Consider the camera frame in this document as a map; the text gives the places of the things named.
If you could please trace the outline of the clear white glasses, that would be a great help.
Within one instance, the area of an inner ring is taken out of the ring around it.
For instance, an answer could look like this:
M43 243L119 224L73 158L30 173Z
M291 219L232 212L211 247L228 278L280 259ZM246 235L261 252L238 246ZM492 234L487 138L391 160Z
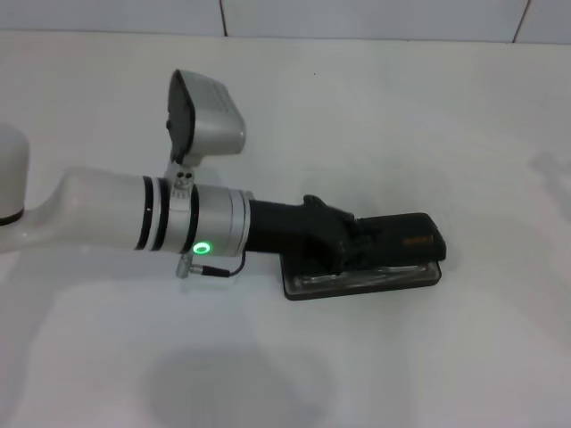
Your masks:
M371 270L343 272L338 275L306 275L295 276L296 288L325 289L325 288L352 288L357 286L370 286L388 284L397 280L415 279L430 273L429 265L405 267L379 267Z

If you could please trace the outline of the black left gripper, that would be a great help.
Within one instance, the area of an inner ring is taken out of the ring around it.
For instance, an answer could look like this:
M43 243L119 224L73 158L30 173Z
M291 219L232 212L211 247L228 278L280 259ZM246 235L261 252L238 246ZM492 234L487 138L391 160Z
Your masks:
M371 243L352 243L379 235L378 218L355 218L306 195L300 205L250 201L247 250L298 256L318 262L329 274L370 267Z

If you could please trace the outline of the black glasses case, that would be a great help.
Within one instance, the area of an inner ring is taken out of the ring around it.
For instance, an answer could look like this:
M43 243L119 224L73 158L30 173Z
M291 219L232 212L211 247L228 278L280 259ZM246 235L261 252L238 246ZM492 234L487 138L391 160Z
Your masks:
M409 213L374 218L378 218L379 221L379 235L375 241L370 239L363 241L363 243L372 244L369 253L370 267L364 270L380 267L429 265L431 272L418 276L415 279L397 280L388 284L352 288L299 289L294 286L295 276L313 274L318 276L338 275L343 272L360 270L346 270L344 264L340 273L329 274L318 262L312 259L302 259L298 256L282 256L280 263L285 297L289 300L315 300L436 285L442 278L439 263L445 260L447 247L435 222L426 213Z

